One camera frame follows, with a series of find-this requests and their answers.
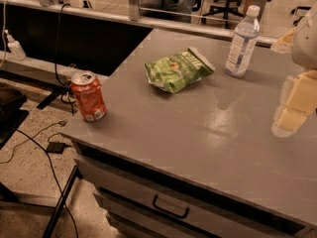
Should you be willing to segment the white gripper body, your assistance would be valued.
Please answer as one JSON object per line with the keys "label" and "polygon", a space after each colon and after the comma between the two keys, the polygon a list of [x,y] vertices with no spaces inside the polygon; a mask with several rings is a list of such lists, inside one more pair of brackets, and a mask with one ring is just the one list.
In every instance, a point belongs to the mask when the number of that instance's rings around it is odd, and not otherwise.
{"label": "white gripper body", "polygon": [[281,89],[280,92],[280,97],[279,97],[279,102],[281,105],[284,105],[288,99],[288,97],[290,96],[290,93],[292,91],[293,85],[294,85],[294,80],[295,78],[291,75],[289,75],[284,84],[283,87]]}

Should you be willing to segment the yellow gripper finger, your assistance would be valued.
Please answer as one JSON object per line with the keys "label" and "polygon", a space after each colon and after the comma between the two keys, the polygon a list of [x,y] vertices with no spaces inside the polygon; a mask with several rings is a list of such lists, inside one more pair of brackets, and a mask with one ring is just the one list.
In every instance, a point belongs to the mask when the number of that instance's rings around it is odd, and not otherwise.
{"label": "yellow gripper finger", "polygon": [[271,132],[276,137],[294,134],[317,108],[317,71],[304,70],[294,78],[290,96],[274,114]]}
{"label": "yellow gripper finger", "polygon": [[278,54],[289,54],[291,52],[295,27],[288,30],[281,38],[275,41],[270,49]]}

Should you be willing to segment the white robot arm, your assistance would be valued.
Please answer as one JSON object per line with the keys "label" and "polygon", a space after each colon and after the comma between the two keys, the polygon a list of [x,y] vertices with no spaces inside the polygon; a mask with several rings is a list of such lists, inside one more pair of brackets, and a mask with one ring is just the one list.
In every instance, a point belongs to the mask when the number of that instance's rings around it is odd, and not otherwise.
{"label": "white robot arm", "polygon": [[274,114],[271,132],[285,138],[294,134],[317,108],[317,4],[270,49],[291,53],[293,62],[304,68],[284,82]]}

